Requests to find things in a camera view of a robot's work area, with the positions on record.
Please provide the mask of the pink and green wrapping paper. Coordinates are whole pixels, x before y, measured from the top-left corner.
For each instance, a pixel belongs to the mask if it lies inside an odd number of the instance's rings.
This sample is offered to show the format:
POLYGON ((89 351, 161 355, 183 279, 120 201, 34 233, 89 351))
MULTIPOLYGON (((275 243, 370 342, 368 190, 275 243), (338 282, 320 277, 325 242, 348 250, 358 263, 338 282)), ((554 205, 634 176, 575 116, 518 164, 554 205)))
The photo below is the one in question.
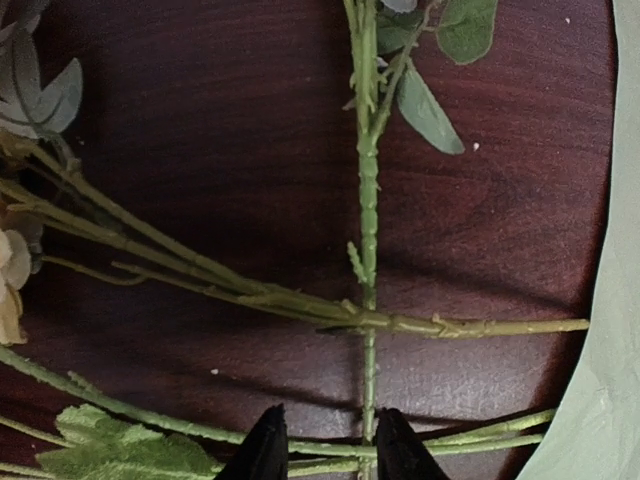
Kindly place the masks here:
POLYGON ((522 479, 639 476, 639 4, 613 4, 618 48, 608 226, 591 325, 522 479))

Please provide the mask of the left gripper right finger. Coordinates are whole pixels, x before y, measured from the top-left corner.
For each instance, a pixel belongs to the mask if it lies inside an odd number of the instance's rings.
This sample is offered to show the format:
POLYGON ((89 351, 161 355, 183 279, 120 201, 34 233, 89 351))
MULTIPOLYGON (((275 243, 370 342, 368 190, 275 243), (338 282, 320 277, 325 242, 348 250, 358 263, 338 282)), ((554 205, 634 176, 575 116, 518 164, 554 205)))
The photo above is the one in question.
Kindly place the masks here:
POLYGON ((396 408, 379 412, 375 445, 379 479, 450 479, 396 408))

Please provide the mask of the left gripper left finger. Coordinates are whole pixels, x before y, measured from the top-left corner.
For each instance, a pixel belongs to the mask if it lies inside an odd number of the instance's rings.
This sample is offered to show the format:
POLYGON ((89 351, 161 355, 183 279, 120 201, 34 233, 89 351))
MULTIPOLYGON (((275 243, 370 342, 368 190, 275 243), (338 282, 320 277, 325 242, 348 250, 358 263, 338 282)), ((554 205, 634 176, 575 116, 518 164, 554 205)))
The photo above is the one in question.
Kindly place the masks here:
POLYGON ((267 408, 215 480, 284 480, 288 478, 285 408, 267 408))

